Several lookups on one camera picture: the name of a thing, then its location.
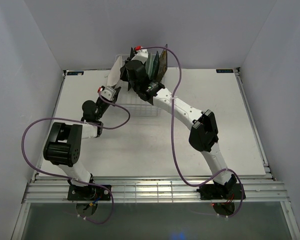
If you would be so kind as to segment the dark label sticker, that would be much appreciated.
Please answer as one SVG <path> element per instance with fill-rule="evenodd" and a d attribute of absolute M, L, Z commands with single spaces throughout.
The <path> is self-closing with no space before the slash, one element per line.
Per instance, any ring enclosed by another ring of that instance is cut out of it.
<path fill-rule="evenodd" d="M 84 71 L 67 71 L 67 76 L 82 76 L 84 74 Z"/>
<path fill-rule="evenodd" d="M 233 69 L 216 69 L 218 74 L 225 74 L 225 73 L 234 73 Z"/>

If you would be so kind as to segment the white rectangular plate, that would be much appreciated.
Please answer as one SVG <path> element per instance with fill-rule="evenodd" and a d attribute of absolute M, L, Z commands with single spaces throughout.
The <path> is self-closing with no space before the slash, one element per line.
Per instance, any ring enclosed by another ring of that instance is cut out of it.
<path fill-rule="evenodd" d="M 107 85 L 113 89 L 117 89 L 121 86 L 121 68 L 124 65 L 122 55 L 118 55 L 114 65 L 112 66 L 108 76 L 107 76 Z"/>

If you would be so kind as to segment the black floral plate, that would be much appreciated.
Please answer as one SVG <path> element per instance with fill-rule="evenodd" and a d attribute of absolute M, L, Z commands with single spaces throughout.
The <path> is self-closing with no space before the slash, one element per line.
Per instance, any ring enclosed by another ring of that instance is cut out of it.
<path fill-rule="evenodd" d="M 132 59 L 135 56 L 135 49 L 131 48 L 130 49 L 130 54 L 129 54 L 129 58 Z"/>

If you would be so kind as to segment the cream square flower plate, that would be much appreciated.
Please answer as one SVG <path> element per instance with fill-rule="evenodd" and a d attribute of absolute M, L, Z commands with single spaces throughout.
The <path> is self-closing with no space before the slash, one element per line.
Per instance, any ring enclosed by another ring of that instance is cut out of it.
<path fill-rule="evenodd" d="M 166 44 L 159 56 L 159 69 L 158 69 L 158 73 L 156 76 L 157 82 L 162 81 L 162 79 L 164 78 L 164 75 L 167 71 L 167 68 L 168 68 L 168 51 L 166 50 L 167 47 L 168 47 L 168 45 Z"/>

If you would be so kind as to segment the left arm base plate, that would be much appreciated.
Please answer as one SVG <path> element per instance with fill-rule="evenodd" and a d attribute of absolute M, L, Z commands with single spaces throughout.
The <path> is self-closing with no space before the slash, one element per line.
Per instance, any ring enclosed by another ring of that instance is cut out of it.
<path fill-rule="evenodd" d="M 101 201 L 109 201 L 110 197 L 110 190 L 112 188 L 111 185 L 104 185 L 105 188 L 100 186 L 76 186 L 70 185 L 68 189 L 67 200 L 68 201 L 94 201 L 94 200 L 101 200 Z"/>

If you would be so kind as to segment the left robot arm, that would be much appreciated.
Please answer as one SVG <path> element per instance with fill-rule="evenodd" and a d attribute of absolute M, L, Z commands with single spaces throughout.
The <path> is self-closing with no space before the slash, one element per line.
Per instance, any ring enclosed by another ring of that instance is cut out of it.
<path fill-rule="evenodd" d="M 90 184 L 92 174 L 79 160 L 81 143 L 83 139 L 101 136 L 104 124 L 100 119 L 110 103 L 116 103 L 120 90 L 120 87 L 101 86 L 98 89 L 100 96 L 96 101 L 85 101 L 81 107 L 81 121 L 86 124 L 55 121 L 43 149 L 43 158 L 62 169 L 70 178 L 69 183 L 79 187 L 78 193 L 85 200 L 90 200 L 96 195 L 96 187 Z"/>

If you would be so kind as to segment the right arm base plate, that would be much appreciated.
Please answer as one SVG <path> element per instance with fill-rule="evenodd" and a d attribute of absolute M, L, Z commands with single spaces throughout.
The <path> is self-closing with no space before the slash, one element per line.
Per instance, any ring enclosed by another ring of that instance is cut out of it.
<path fill-rule="evenodd" d="M 239 183 L 235 183 L 232 187 L 224 185 L 205 184 L 196 189 L 200 194 L 201 200 L 243 200 L 246 199 L 246 194 L 242 191 Z"/>

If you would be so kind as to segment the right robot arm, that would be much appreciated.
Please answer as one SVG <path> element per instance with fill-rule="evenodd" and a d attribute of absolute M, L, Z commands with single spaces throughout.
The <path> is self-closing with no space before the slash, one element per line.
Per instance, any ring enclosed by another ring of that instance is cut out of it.
<path fill-rule="evenodd" d="M 120 78 L 133 89 L 145 102 L 171 114 L 171 119 L 178 119 L 190 131 L 189 144 L 202 154 L 212 176 L 203 183 L 187 183 L 197 187 L 205 199 L 244 199 L 245 193 L 241 181 L 234 171 L 227 167 L 221 154 L 218 127 L 215 114 L 211 110 L 201 111 L 175 97 L 162 83 L 151 81 L 145 64 L 139 60 L 126 60 L 120 69 Z"/>

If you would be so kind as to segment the teal square plate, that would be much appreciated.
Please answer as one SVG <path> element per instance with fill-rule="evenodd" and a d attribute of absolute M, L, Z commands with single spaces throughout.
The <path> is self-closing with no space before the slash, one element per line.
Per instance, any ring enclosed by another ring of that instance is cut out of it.
<path fill-rule="evenodd" d="M 160 66 L 160 56 L 159 56 L 159 52 L 157 51 L 155 54 L 153 54 L 153 65 L 152 65 L 152 72 L 151 75 L 149 76 L 150 80 L 153 80 L 156 77 L 156 74 L 159 71 L 159 66 Z"/>

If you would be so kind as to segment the mint green round flower plate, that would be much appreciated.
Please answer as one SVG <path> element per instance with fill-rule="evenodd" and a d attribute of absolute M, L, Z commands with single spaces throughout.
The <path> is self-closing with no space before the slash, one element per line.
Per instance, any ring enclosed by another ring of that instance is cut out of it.
<path fill-rule="evenodd" d="M 148 76 L 150 76 L 152 73 L 153 63 L 154 63 L 153 54 L 151 52 L 148 52 L 148 58 L 145 63 L 145 69 Z"/>

